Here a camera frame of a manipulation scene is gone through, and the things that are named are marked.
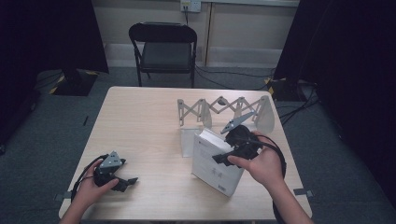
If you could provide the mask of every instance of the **white box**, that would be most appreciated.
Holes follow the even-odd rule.
[[[241,179],[243,168],[235,165],[217,164],[212,156],[232,151],[221,135],[204,129],[194,136],[192,153],[192,173],[221,193],[231,196]]]

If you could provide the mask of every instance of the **black folding chair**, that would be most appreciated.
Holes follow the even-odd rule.
[[[141,72],[190,74],[194,88],[194,68],[197,34],[187,25],[170,22],[139,22],[129,29],[134,44],[139,86],[142,86]],[[144,42],[140,53],[136,42]]]

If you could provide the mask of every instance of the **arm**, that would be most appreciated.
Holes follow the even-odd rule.
[[[117,178],[111,180],[102,187],[97,187],[93,181],[93,170],[102,161],[97,161],[94,163],[87,173],[84,175],[82,182],[77,191],[76,197],[70,204],[67,211],[64,213],[60,224],[63,223],[79,223],[84,212],[93,204],[96,203],[102,195],[104,195],[108,190],[114,188],[119,180]]]
[[[272,145],[268,139],[260,137],[261,133],[253,133],[258,135],[260,141]],[[245,168],[257,182],[265,186],[286,223],[313,223],[290,192],[282,176],[280,159],[271,148],[264,147],[260,155],[251,161],[235,156],[229,156],[228,160]]]

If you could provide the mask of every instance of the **hand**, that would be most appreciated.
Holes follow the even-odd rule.
[[[85,205],[86,208],[96,203],[102,195],[104,195],[108,190],[114,188],[119,180],[117,178],[109,181],[102,187],[97,187],[93,180],[93,171],[96,166],[98,166],[102,161],[99,160],[95,162],[84,175],[81,184],[79,185],[76,197],[73,202],[77,202]]]
[[[253,131],[261,142],[273,145],[267,138],[262,137],[262,133]],[[282,168],[278,155],[271,148],[263,147],[262,152],[253,160],[229,156],[228,161],[232,164],[245,168],[251,176],[267,189],[283,182]]]

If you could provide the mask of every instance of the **right hand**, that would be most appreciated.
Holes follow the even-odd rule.
[[[262,133],[258,131],[253,131],[253,133],[258,135],[261,142],[272,145],[268,139],[260,136]],[[284,182],[280,159],[271,148],[263,147],[262,152],[251,161],[235,156],[229,156],[227,159],[230,163],[245,168],[257,182],[267,189]]]

